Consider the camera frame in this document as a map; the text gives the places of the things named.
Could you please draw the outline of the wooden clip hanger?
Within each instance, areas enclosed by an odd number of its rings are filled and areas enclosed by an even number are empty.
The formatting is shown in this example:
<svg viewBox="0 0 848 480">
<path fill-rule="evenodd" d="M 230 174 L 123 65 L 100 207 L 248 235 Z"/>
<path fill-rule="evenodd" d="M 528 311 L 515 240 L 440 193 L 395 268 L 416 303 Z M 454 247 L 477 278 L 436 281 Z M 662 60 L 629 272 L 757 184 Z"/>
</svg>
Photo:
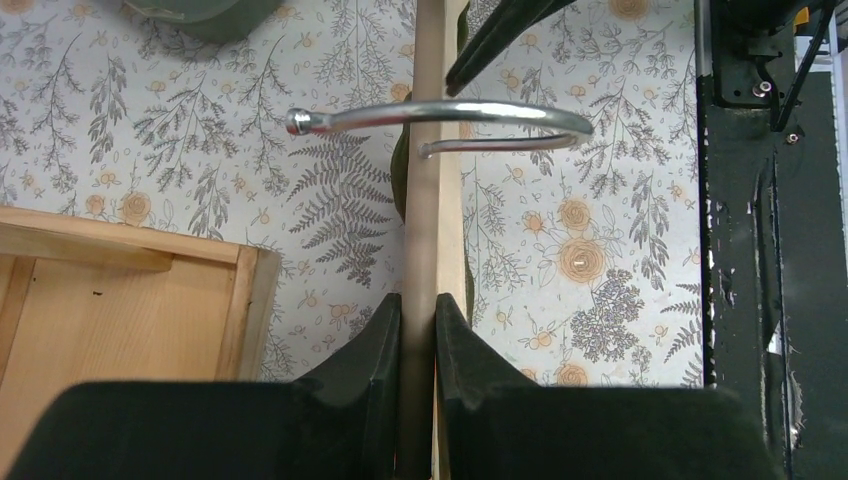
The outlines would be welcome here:
<svg viewBox="0 0 848 480">
<path fill-rule="evenodd" d="M 435 314 L 439 295 L 466 294 L 460 154 L 569 148 L 586 142 L 593 132 L 587 119 L 554 107 L 447 96 L 445 77 L 458 56 L 462 9 L 463 1 L 418 3 L 410 100 L 333 114 L 292 109 L 286 116 L 293 135 L 410 124 L 397 479 L 443 474 L 435 406 Z"/>
</svg>

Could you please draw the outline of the olive green underwear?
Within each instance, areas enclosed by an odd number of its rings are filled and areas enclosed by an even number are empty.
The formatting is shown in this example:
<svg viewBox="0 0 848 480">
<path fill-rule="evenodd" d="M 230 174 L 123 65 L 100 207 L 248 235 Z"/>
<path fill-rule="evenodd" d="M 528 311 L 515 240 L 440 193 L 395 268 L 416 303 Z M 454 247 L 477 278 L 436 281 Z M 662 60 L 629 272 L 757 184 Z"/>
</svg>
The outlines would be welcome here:
<svg viewBox="0 0 848 480">
<path fill-rule="evenodd" d="M 468 11 L 470 1 L 463 2 L 457 20 L 457 43 L 456 50 L 458 53 L 465 47 L 468 36 Z M 404 123 L 398 141 L 395 144 L 390 161 L 391 187 L 395 209 L 403 223 L 406 222 L 406 201 L 407 201 L 407 185 L 408 185 L 408 165 L 409 165 L 409 147 L 410 147 L 410 124 Z M 469 263 L 468 248 L 464 247 L 464 269 L 465 269 L 465 288 L 466 288 L 466 321 L 473 320 L 474 301 L 475 301 L 475 283 L 473 273 Z"/>
</svg>

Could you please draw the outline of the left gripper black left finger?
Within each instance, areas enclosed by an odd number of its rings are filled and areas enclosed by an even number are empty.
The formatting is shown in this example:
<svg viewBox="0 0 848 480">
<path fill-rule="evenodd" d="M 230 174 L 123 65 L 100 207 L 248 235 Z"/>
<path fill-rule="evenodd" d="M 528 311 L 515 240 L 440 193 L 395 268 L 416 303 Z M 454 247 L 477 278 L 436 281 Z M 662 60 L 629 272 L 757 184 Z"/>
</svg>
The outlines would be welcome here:
<svg viewBox="0 0 848 480">
<path fill-rule="evenodd" d="M 42 414 L 12 479 L 389 479 L 401 298 L 291 382 L 82 383 Z"/>
</svg>

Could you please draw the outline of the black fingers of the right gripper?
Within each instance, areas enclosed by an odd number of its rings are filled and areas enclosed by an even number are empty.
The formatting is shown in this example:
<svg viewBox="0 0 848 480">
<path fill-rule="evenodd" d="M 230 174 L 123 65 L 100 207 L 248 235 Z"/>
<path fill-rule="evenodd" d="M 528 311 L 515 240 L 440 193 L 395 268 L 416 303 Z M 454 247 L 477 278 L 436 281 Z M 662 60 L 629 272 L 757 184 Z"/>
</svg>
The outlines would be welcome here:
<svg viewBox="0 0 848 480">
<path fill-rule="evenodd" d="M 574 0 L 500 1 L 448 70 L 446 95 L 457 96 L 527 29 L 573 3 Z"/>
</svg>

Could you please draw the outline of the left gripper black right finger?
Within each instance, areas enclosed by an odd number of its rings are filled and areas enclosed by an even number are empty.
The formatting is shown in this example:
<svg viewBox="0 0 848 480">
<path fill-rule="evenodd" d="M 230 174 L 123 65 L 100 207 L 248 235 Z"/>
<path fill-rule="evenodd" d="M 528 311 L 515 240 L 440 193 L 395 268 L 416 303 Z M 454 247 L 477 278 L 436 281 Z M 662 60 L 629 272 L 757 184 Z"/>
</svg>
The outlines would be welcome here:
<svg viewBox="0 0 848 480">
<path fill-rule="evenodd" d="M 758 424 L 714 389 L 541 386 L 436 303 L 454 479 L 778 479 Z"/>
</svg>

